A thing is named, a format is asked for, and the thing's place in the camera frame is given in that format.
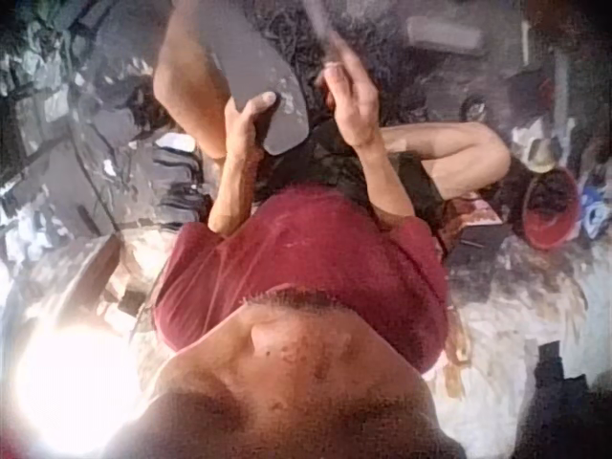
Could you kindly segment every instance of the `red t-shirt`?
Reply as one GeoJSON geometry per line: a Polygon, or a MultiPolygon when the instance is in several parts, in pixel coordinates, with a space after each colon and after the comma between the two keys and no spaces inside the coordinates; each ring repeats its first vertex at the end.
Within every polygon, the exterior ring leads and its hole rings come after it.
{"type": "Polygon", "coordinates": [[[228,239],[185,225],[160,289],[158,331],[180,350],[245,298],[285,284],[326,292],[421,372],[444,347],[447,282],[427,224],[408,217],[381,232],[363,209],[321,186],[273,196],[228,239]]]}

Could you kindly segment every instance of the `knee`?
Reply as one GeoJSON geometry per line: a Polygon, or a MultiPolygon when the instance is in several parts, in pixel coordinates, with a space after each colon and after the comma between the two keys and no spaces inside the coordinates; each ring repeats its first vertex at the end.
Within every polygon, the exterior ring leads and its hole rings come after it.
{"type": "Polygon", "coordinates": [[[153,94],[161,105],[166,105],[173,85],[173,72],[161,59],[153,75],[153,94]]]}
{"type": "Polygon", "coordinates": [[[468,123],[480,146],[482,160],[490,165],[491,180],[503,179],[510,170],[511,152],[501,138],[487,125],[480,122],[468,123]]]}

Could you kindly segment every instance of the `leg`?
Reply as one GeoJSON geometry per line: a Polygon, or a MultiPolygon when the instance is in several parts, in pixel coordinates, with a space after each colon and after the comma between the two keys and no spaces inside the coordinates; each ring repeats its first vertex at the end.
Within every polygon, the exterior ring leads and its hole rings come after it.
{"type": "Polygon", "coordinates": [[[503,178],[510,167],[510,152],[484,124],[421,123],[382,130],[389,153],[410,151],[443,199],[461,196],[503,178]]]}
{"type": "Polygon", "coordinates": [[[181,0],[170,18],[153,89],[158,101],[215,162],[226,156],[224,78],[199,42],[198,0],[181,0]]]}

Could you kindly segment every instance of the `man's left hand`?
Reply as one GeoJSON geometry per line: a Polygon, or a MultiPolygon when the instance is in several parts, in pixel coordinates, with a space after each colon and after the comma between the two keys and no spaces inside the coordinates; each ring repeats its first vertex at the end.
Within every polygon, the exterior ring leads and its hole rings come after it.
{"type": "Polygon", "coordinates": [[[276,102],[276,94],[267,92],[252,98],[241,112],[233,98],[226,105],[226,149],[228,160],[258,163],[263,150],[256,144],[255,121],[276,102]]]}

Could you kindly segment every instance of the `rock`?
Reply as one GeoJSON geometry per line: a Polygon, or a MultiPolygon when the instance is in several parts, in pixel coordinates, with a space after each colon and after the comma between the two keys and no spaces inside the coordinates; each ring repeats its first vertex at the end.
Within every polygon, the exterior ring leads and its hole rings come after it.
{"type": "Polygon", "coordinates": [[[117,2],[117,0],[98,0],[92,8],[90,8],[83,17],[78,20],[79,24],[87,27],[88,29],[95,29],[99,26],[100,22],[109,9],[117,2]]]}
{"type": "Polygon", "coordinates": [[[92,122],[101,136],[114,148],[127,145],[141,132],[134,123],[134,115],[127,108],[100,110],[92,122]]]}
{"type": "Polygon", "coordinates": [[[65,31],[70,28],[89,6],[91,1],[92,0],[68,0],[65,2],[54,16],[54,27],[59,31],[65,31]]]}

